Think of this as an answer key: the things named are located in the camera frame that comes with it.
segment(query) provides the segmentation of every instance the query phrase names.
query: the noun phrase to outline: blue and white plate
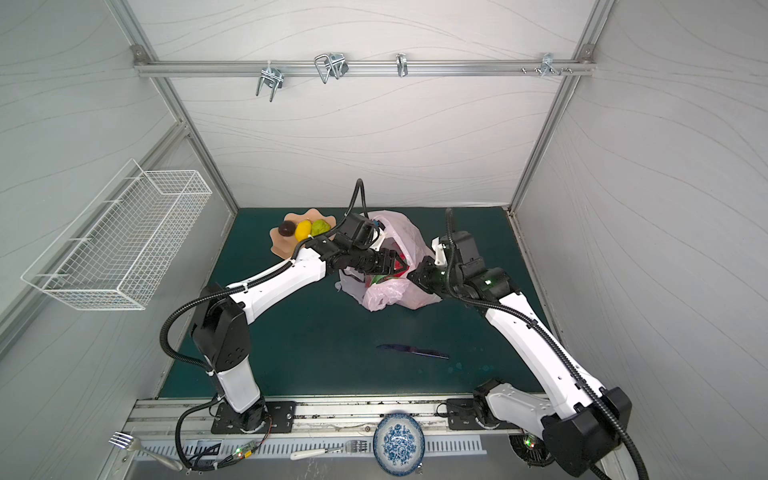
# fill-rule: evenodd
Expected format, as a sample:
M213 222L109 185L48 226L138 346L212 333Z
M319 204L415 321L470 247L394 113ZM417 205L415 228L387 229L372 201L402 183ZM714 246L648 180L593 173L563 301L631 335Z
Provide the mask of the blue and white plate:
M391 413L376 427L373 455L390 475L413 473L424 458L424 432L410 415Z

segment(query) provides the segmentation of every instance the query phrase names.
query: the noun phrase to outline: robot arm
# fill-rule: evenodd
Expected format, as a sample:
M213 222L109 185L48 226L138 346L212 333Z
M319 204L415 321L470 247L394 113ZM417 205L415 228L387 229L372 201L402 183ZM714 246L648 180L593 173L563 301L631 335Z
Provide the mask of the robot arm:
M237 426L253 432L266 418L266 403L250 369L250 335L248 326L266 309L305 285L321 280L328 273L351 266L364 273L395 273L396 253L379 249L384 233L371 220L351 214L335 236L318 236L299 251L293 265L281 274L249 290L231 293L222 299L199 306L193 317L192 338L206 362L219 395L234 411ZM436 259L425 257L408 275L408 279L427 293L444 298L460 294L468 298L500 303L523 313L532 322L540 320L525 296L500 268L487 269L467 232L454 233L458 262L452 268L451 289L444 284L446 261L443 250L446 239L433 241ZM275 272L285 262L229 287L245 285ZM222 289L208 287L204 295ZM601 422L592 398L582 388L587 385L601 393L601 401L626 427L631 403L620 389L607 391L603 385L560 347L531 328L530 322L493 308L478 308L520 354L547 394L543 399L517 390L509 383L492 380L475 391L478 421L490 428L500 421L516 424L532 435L544 439L546 446L566 472L579 476L618 445L617 436ZM554 345L557 340L550 336ZM577 384L564 365L566 360L578 370L584 384Z
M454 232L452 240L456 258L451 266L447 265L444 252L449 239L436 238L432 241L435 260L426 257L409 273L409 280L427 293L464 299L475 305L520 354L547 394L542 399L493 379L475 390L478 422L491 429L500 421L520 426L543 439L554 460L567 473L581 475L619 443L616 432L606 425L600 407L610 409L626 429L631 412L629 398L619 388L606 390L562 348L509 275L500 268L485 267L472 235ZM447 276L450 286L445 285ZM521 316L500 310L504 307ZM578 381L566 362L578 373ZM599 392L602 405L595 404L586 392L587 387Z
M219 396L233 410L240 430L255 431L266 418L266 403L250 368L248 326L275 303L333 271L350 266L370 274L402 272L407 266L396 270L396 260L402 263L397 253L381 248L385 238L386 232L378 224L350 214L338 230L307 242L295 260L285 260L242 282L232 283L228 289L243 286L245 290L196 308L192 340L210 366L208 374ZM254 280L284 268L289 262L293 265L287 270L248 289ZM208 286L202 294L208 296L222 290L219 286Z

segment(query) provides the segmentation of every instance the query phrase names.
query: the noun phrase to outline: white wall panel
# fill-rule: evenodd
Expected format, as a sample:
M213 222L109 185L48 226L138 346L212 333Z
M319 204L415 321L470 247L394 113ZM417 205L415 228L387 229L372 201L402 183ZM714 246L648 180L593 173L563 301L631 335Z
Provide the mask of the white wall panel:
M241 207L341 207L355 179L369 205L502 205L559 80L317 78L275 101L252 78L174 86Z
M131 0L162 60L570 58L592 0ZM254 78L174 86L242 207L502 205L559 79Z
M0 4L0 311L61 229L174 124L132 60L102 0ZM186 143L160 167L206 175ZM45 304L0 360L0 478L96 478L109 435L159 383L163 318L199 293L228 218L212 195L145 311Z
M518 212L651 478L768 470L768 4L622 0Z
M0 312L19 276L174 119L103 2L0 5Z
M198 170L212 184L187 140L156 169ZM78 312L51 300L32 320L0 362L3 478L98 476L112 432L136 399L155 394L170 364L160 327L207 282L229 220L214 191L146 310ZM170 332L171 344L187 319Z
M570 58L592 0L131 0L162 60Z

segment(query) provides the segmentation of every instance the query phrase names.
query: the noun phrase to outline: silver fork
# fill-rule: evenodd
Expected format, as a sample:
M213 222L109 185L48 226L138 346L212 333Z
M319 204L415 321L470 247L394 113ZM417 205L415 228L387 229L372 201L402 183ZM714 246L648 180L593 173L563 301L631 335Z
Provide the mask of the silver fork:
M159 455L155 452L150 452L141 446L140 439L132 435L128 435L127 433L115 432L114 435L112 435L112 438L109 439L109 442L119 449L125 450L126 452L135 452L137 450L139 452L144 452L171 470L181 472L181 470L184 469L184 465L182 465L181 462L173 460L172 458L168 458L164 455Z
M300 458L316 457L324 453L337 453L337 452L365 453L367 451L368 451L367 440L349 440L347 443L344 444L344 446L336 447L334 449L299 450L298 452L294 452L290 454L290 459L298 460Z

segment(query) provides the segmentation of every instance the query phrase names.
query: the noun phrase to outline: dark green table surface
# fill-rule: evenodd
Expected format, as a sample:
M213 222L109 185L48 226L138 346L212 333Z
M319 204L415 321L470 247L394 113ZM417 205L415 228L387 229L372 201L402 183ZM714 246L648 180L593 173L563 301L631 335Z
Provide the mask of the dark green table surface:
M442 208L397 208L429 245L445 232ZM235 219L210 281L221 285L255 275L280 261L270 252L269 230L288 212L306 208L245 208ZM343 215L341 208L322 208ZM515 236L501 208L454 209L457 230L475 236L488 267L504 268L544 319ZM492 377L529 392L536 378L516 351L474 309L443 300L418 310L390 305L369 312L350 295L337 292L335 273L278 302L250 326L250 364L261 391L280 395L362 395L471 392ZM448 353L450 360L375 347L403 343ZM200 357L187 336L181 352ZM211 396L203 370L175 362L161 397Z

